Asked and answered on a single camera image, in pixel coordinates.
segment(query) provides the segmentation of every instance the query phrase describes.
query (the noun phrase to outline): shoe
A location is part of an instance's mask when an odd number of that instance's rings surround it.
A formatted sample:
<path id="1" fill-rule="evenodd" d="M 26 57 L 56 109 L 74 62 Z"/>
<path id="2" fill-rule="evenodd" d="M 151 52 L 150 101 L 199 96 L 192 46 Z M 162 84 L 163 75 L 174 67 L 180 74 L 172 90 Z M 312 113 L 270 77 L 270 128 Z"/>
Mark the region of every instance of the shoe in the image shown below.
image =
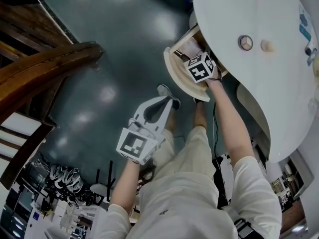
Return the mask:
<path id="1" fill-rule="evenodd" d="M 172 108 L 175 109 L 176 111 L 179 110 L 180 105 L 181 105 L 181 101 L 173 96 L 172 92 L 170 91 L 169 87 L 166 86 L 165 84 L 159 84 L 158 85 L 158 93 L 160 97 L 164 97 L 164 96 L 169 96 L 173 99 L 173 106 Z"/>
<path id="2" fill-rule="evenodd" d="M 203 100 L 199 100 L 199 99 L 196 99 L 196 98 L 193 98 L 193 101 L 195 102 L 195 104 L 198 104 L 199 102 L 204 102 Z"/>

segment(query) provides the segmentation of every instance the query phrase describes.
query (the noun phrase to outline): curved white tabletop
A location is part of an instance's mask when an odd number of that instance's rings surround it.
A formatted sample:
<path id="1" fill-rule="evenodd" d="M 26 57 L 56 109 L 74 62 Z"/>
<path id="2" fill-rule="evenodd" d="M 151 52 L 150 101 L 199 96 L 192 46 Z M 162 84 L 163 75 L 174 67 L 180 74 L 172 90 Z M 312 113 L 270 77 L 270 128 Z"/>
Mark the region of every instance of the curved white tabletop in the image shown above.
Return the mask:
<path id="1" fill-rule="evenodd" d="M 308 40 L 299 32 L 299 0 L 193 0 L 208 45 L 226 69 L 253 95 L 270 130 L 271 162 L 290 155 L 303 141 L 314 114 L 308 109 L 316 80 L 307 65 Z M 238 46 L 249 35 L 250 51 Z M 263 39 L 275 52 L 262 51 Z"/>

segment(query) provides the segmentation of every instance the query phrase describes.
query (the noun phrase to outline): open drawer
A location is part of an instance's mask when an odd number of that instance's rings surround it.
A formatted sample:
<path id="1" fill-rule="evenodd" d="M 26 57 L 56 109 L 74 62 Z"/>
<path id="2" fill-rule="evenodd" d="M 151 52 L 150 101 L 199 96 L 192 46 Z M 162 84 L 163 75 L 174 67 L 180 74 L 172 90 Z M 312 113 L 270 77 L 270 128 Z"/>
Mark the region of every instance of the open drawer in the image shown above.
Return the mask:
<path id="1" fill-rule="evenodd" d="M 178 40 L 171 48 L 166 48 L 164 51 L 164 59 L 166 67 L 172 79 L 175 83 L 187 94 L 196 99 L 203 100 L 205 102 L 209 101 L 209 96 L 206 93 L 207 85 L 205 82 L 195 83 L 192 78 L 189 76 L 188 72 L 184 68 L 183 60 L 174 54 L 183 44 L 185 44 L 192 37 L 202 46 L 208 47 L 199 26 L 196 25 L 190 29 L 180 40 Z M 222 77 L 225 76 L 228 71 L 225 67 L 219 62 L 213 54 L 211 54 L 212 59 L 215 61 L 218 68 L 222 71 Z"/>

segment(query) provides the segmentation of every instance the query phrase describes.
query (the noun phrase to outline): apriltag cube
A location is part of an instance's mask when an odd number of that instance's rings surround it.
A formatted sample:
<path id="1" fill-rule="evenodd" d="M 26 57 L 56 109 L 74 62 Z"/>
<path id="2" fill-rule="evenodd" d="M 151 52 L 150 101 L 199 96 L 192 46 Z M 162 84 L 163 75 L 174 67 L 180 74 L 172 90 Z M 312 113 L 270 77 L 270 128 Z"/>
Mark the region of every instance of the apriltag cube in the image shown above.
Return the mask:
<path id="1" fill-rule="evenodd" d="M 195 83 L 204 81 L 213 76 L 216 63 L 210 59 L 207 52 L 194 57 L 184 63 L 184 67 Z"/>

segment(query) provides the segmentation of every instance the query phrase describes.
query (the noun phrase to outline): forearm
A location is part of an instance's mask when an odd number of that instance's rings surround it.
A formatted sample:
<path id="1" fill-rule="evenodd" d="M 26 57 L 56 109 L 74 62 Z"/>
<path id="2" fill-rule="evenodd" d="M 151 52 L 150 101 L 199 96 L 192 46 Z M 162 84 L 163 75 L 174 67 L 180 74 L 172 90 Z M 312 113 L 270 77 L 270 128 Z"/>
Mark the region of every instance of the forearm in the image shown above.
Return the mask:
<path id="1" fill-rule="evenodd" d="M 226 149 L 234 166 L 245 156 L 254 156 L 249 133 L 219 81 L 208 83 L 215 97 Z"/>
<path id="2" fill-rule="evenodd" d="M 128 160 L 124 171 L 111 196 L 111 204 L 116 204 L 128 214 L 132 210 L 139 180 L 140 165 Z"/>

